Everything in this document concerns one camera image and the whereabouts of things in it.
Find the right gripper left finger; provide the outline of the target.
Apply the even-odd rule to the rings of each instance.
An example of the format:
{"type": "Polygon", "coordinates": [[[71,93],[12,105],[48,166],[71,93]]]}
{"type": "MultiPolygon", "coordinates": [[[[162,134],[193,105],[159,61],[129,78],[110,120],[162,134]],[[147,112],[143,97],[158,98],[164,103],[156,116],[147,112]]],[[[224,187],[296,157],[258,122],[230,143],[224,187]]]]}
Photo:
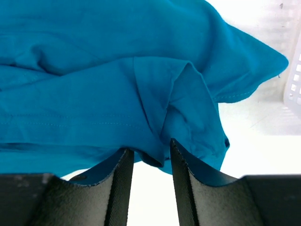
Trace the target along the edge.
{"type": "Polygon", "coordinates": [[[32,226],[125,226],[134,152],[121,148],[69,181],[52,177],[32,226]]]}

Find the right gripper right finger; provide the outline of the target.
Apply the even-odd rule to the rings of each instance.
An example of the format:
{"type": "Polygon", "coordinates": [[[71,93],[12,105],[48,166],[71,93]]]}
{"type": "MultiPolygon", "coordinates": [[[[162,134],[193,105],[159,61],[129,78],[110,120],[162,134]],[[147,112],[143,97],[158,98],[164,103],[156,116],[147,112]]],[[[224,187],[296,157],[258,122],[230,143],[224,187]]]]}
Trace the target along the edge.
{"type": "Polygon", "coordinates": [[[245,179],[224,174],[170,141],[172,176],[182,226],[262,226],[245,179]]]}

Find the blue t shirt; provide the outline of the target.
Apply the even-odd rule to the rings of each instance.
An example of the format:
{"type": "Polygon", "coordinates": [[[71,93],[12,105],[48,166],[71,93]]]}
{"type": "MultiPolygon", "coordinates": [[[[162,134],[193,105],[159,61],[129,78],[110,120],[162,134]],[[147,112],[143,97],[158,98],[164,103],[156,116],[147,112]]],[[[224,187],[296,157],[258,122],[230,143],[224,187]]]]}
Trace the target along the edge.
{"type": "Polygon", "coordinates": [[[61,177],[128,147],[171,173],[172,138],[220,169],[218,104],[287,66],[204,0],[3,0],[0,171],[61,177]]]}

